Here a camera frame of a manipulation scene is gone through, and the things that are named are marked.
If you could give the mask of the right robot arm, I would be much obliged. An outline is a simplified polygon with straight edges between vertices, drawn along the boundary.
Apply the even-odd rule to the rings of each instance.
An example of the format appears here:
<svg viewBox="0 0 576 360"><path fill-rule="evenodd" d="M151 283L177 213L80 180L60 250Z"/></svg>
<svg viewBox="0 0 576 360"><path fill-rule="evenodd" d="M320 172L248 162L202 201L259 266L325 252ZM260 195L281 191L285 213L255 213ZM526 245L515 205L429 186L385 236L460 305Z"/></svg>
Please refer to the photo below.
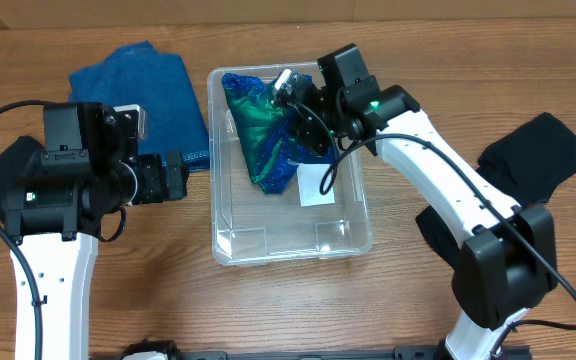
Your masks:
<svg viewBox="0 0 576 360"><path fill-rule="evenodd" d="M461 307L438 345L438 359L527 359L503 343L556 288L554 221L541 205L522 206L479 175L439 135L403 87L381 88L359 48L349 44L317 61L322 87L293 68L271 85L274 104L300 118L290 129L317 155L366 147L405 176L448 228L457 248L452 290Z"/></svg>

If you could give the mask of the black cloth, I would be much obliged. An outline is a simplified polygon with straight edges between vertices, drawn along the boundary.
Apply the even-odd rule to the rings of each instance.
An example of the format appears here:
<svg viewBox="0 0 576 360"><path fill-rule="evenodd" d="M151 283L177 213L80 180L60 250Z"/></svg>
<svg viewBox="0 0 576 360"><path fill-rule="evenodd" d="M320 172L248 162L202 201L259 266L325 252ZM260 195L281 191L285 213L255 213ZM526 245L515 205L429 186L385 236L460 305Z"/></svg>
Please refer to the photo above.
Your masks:
<svg viewBox="0 0 576 360"><path fill-rule="evenodd" d="M3 201L18 178L32 172L37 155L43 145L31 136L20 136L0 154L0 221L4 220Z"/></svg>
<svg viewBox="0 0 576 360"><path fill-rule="evenodd" d="M544 112L489 145L477 172L520 205L547 203L576 174L576 135Z"/></svg>
<svg viewBox="0 0 576 360"><path fill-rule="evenodd" d="M447 225L432 206L427 206L415 218L419 231L430 246L451 268L455 268L460 249Z"/></svg>

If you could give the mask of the sparkly blue green garment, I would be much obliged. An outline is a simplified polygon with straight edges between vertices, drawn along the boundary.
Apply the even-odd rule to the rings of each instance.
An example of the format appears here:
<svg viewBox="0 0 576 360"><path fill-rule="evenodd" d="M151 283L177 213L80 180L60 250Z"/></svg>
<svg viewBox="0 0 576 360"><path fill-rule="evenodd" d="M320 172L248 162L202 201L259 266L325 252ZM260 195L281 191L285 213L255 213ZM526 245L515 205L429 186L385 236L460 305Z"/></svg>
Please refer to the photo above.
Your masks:
<svg viewBox="0 0 576 360"><path fill-rule="evenodd" d="M338 158L314 155L289 132L296 113L280 105L273 85L253 76L222 77L251 183L266 195L283 193L300 164L331 164Z"/></svg>

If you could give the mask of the clear plastic storage bin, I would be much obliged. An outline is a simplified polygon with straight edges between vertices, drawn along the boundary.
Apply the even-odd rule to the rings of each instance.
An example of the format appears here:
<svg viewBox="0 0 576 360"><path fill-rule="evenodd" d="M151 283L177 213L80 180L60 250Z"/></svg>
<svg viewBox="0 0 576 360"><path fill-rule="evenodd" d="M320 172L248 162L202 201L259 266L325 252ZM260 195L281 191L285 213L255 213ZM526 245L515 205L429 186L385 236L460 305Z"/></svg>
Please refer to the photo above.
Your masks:
<svg viewBox="0 0 576 360"><path fill-rule="evenodd" d="M207 79L212 246L222 265L357 256L374 242L357 152L338 167L334 204L302 207L296 174L280 195L266 195L251 183L222 77L233 73L269 83L284 68L222 67Z"/></svg>

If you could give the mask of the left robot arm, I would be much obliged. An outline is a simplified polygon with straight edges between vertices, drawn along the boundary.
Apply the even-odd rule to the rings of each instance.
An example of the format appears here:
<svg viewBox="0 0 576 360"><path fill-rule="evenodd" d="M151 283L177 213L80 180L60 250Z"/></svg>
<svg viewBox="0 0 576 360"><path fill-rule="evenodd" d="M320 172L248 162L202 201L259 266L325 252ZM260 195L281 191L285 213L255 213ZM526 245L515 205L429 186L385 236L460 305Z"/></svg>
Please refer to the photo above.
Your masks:
<svg viewBox="0 0 576 360"><path fill-rule="evenodd" d="M89 299L102 219L134 205L183 199L180 152L138 152L138 105L60 103L43 109L45 148L3 201L14 260L18 359L86 359Z"/></svg>

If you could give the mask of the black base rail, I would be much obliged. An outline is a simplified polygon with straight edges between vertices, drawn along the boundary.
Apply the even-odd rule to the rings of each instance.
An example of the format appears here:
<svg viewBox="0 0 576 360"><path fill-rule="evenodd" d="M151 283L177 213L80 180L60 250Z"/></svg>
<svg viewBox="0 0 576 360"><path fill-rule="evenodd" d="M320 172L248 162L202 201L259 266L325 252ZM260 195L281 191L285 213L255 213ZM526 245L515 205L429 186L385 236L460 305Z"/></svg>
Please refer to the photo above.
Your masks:
<svg viewBox="0 0 576 360"><path fill-rule="evenodd" d="M393 350L324 352L265 352L228 354L223 351L182 352L174 341L147 341L129 345L114 359L167 360L440 360L449 355L440 345L397 346Z"/></svg>

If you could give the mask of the white label in bin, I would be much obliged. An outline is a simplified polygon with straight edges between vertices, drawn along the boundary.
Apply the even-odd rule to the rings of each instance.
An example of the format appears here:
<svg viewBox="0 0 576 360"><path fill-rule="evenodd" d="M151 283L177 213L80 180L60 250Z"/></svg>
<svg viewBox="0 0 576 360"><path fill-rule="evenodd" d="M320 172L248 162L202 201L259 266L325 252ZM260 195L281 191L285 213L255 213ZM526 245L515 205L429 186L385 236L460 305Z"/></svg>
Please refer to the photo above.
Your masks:
<svg viewBox="0 0 576 360"><path fill-rule="evenodd" d="M333 190L322 195L319 189L327 169L327 164L300 164L297 168L299 200L302 207L335 203Z"/></svg>

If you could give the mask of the folded blue denim jeans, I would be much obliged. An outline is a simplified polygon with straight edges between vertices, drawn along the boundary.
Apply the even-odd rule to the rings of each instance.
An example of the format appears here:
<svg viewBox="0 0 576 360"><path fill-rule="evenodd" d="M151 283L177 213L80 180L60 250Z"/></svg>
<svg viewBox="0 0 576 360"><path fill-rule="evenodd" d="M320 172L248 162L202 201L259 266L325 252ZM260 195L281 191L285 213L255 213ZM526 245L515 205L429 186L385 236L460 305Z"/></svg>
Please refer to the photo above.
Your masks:
<svg viewBox="0 0 576 360"><path fill-rule="evenodd" d="M160 52L147 41L125 45L72 73L69 82L71 102L136 104L145 110L140 154L179 151L190 171L210 167L208 132L181 56Z"/></svg>

